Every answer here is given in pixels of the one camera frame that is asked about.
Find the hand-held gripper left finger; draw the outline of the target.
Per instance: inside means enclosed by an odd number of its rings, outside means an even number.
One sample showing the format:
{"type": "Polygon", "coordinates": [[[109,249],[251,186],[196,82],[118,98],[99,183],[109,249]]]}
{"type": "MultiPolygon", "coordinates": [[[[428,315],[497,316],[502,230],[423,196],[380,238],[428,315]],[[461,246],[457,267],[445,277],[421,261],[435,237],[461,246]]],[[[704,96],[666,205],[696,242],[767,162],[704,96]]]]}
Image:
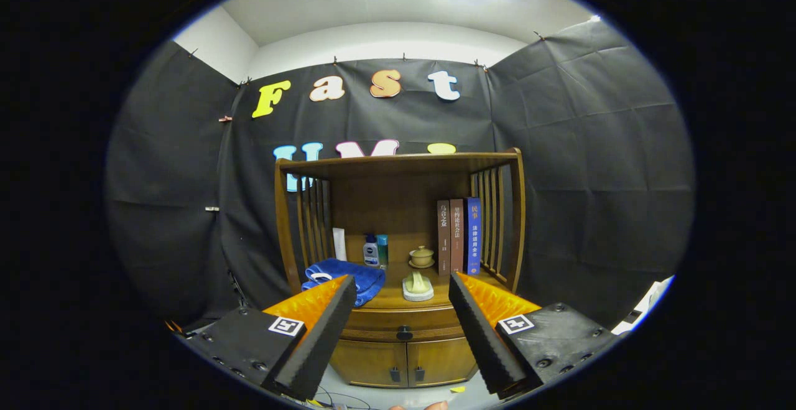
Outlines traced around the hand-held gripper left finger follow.
{"type": "Polygon", "coordinates": [[[242,305],[201,330],[175,336],[228,375],[278,396],[313,398],[356,300],[351,275],[266,310],[242,305]]]}

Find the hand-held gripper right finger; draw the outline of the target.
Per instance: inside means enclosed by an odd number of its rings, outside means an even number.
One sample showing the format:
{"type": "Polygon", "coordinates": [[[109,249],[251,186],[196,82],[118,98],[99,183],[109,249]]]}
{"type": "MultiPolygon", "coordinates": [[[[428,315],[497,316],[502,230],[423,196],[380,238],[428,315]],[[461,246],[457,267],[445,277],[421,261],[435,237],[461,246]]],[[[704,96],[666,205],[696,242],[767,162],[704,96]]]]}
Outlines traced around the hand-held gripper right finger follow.
{"type": "Polygon", "coordinates": [[[456,272],[449,299],[487,390],[515,398],[594,363],[621,337],[574,307],[535,305],[456,272]]]}

